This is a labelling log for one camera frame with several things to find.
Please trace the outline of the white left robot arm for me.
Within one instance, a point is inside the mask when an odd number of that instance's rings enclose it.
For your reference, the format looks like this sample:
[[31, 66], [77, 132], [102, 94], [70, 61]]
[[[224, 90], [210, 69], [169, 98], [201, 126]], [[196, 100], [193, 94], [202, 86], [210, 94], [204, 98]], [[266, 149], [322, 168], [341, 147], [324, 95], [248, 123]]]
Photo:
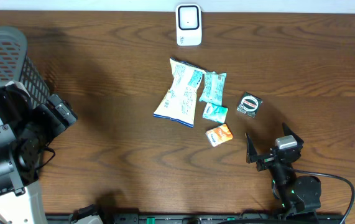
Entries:
[[41, 155], [77, 115], [57, 94], [33, 106], [19, 82], [0, 86], [0, 223], [46, 223]]

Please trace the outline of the green Zam-Buk ointment box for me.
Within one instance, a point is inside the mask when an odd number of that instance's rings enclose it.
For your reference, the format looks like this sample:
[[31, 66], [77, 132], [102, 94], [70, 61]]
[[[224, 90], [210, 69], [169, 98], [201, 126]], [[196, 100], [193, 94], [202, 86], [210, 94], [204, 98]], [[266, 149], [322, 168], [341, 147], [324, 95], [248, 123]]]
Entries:
[[262, 103], [260, 98], [245, 92], [237, 106], [237, 111], [255, 118]]

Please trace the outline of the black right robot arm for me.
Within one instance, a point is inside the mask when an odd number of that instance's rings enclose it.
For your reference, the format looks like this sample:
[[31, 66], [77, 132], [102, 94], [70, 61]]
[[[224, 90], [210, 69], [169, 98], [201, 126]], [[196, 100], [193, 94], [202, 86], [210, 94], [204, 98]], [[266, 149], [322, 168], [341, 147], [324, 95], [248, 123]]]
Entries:
[[285, 123], [284, 136], [275, 140], [275, 146], [267, 154], [259, 155], [247, 134], [246, 162], [256, 163], [257, 170], [268, 170], [272, 176], [272, 192], [282, 208], [276, 211], [281, 219], [289, 216], [313, 213], [321, 207], [321, 182], [313, 175], [298, 177], [292, 164], [301, 157], [304, 141]]

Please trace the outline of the large teal wipes packet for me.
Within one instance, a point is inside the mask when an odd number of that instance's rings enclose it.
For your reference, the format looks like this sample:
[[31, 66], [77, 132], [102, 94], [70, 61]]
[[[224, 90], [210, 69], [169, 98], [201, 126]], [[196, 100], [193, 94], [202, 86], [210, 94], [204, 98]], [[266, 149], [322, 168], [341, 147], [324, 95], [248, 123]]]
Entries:
[[207, 72], [204, 75], [205, 86], [200, 96], [200, 101], [221, 106], [223, 104], [223, 90], [226, 76], [226, 73]]

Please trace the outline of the cream blue snack bag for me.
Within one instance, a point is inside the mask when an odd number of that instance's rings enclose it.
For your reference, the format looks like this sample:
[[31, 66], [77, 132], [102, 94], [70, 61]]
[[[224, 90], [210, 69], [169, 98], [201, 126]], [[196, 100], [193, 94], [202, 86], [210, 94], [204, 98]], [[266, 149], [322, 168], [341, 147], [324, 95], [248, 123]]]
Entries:
[[206, 70], [185, 61], [170, 58], [173, 82], [154, 111], [156, 118], [169, 119], [194, 127], [197, 90]]

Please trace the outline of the small teal tissue packet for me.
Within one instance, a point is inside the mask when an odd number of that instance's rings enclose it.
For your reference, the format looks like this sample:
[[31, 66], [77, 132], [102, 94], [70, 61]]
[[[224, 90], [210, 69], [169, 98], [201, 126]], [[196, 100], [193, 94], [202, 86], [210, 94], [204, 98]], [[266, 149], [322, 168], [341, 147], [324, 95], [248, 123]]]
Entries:
[[218, 123], [224, 123], [226, 120], [227, 113], [227, 108], [219, 105], [214, 105], [212, 103], [207, 103], [204, 108], [203, 118]]

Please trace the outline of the orange tissue packet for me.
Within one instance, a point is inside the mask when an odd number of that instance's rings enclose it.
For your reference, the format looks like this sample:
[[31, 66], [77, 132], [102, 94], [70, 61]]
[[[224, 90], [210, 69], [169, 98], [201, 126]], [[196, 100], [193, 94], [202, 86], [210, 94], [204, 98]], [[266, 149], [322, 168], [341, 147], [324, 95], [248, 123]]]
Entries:
[[227, 124], [222, 124], [216, 128], [208, 130], [205, 132], [205, 135], [213, 147], [233, 139], [233, 135]]

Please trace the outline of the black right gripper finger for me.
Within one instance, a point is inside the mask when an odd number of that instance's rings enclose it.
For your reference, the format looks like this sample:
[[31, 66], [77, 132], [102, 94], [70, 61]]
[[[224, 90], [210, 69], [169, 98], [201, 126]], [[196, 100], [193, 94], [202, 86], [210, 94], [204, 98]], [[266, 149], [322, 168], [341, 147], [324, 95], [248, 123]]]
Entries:
[[300, 138], [297, 134], [295, 134], [286, 123], [282, 123], [282, 129], [284, 132], [285, 136], [289, 136], [292, 135], [294, 137], [294, 139], [296, 140], [296, 142], [298, 143], [298, 145], [303, 145], [304, 144], [304, 140], [302, 138]]
[[246, 133], [246, 141], [247, 141], [246, 162], [250, 164], [257, 161], [258, 154], [254, 147], [252, 139], [248, 133]]

